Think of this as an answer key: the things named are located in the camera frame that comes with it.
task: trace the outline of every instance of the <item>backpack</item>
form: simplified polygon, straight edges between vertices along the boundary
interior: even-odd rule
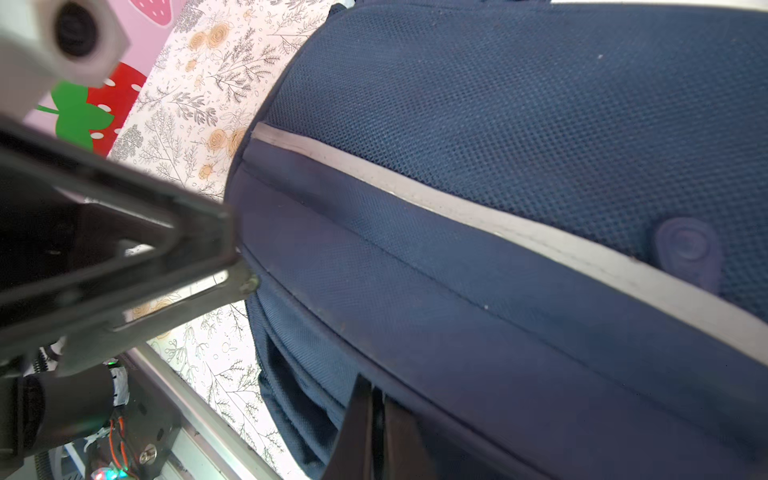
[[[765,12],[335,5],[225,199],[293,457],[365,379],[436,478],[758,478],[767,162]]]

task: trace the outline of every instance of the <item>floral pattern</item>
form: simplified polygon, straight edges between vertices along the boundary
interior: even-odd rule
[[[250,120],[334,0],[187,0],[109,159],[221,201]],[[133,310],[134,318],[208,288],[202,280]],[[286,480],[306,476],[259,394],[242,302],[150,345]]]

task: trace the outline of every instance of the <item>red strawberry print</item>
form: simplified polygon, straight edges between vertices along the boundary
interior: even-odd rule
[[[87,102],[114,115],[114,120],[109,127],[103,130],[90,131],[95,153],[106,157],[109,150],[112,149],[112,144],[118,137],[120,129],[123,127],[123,123],[125,123],[125,119],[131,111],[131,107],[134,106],[139,91],[146,80],[147,77],[139,70],[121,62],[109,78],[104,80],[103,87],[88,89]]]
[[[170,0],[130,0],[136,9],[145,17],[161,27],[170,25],[173,13],[170,10]]]

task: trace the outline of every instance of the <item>pink strawberry print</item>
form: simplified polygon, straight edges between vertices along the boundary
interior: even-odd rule
[[[170,25],[173,12],[170,10],[170,0],[130,0],[136,9],[145,17],[161,27]]]

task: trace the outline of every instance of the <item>black hole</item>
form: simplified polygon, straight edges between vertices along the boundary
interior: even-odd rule
[[[80,5],[69,2],[56,18],[56,43],[66,55],[84,57],[96,48],[98,28],[91,13]]]

